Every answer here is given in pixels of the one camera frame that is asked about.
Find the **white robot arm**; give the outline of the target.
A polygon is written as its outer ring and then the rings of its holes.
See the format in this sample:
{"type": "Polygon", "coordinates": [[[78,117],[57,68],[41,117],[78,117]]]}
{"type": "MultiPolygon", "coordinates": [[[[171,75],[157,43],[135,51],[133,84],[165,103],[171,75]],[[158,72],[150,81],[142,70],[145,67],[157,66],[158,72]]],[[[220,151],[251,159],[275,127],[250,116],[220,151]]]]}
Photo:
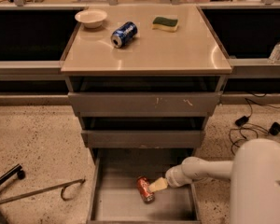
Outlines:
{"type": "Polygon", "coordinates": [[[280,224],[280,143],[249,140],[232,161],[187,157],[148,189],[179,188],[207,177],[231,182],[230,224],[280,224]]]}

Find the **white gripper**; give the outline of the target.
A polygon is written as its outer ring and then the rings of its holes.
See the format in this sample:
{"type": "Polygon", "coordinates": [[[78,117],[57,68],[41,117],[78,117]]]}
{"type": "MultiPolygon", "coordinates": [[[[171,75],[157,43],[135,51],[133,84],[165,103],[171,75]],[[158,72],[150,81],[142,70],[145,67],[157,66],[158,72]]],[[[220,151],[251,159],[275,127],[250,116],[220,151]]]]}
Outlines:
{"type": "Polygon", "coordinates": [[[151,192],[156,192],[156,191],[166,189],[168,185],[171,188],[179,188],[192,183],[192,179],[185,175],[181,165],[177,165],[170,168],[165,173],[165,178],[164,177],[158,178],[156,181],[154,181],[148,186],[148,189],[151,192]]]}

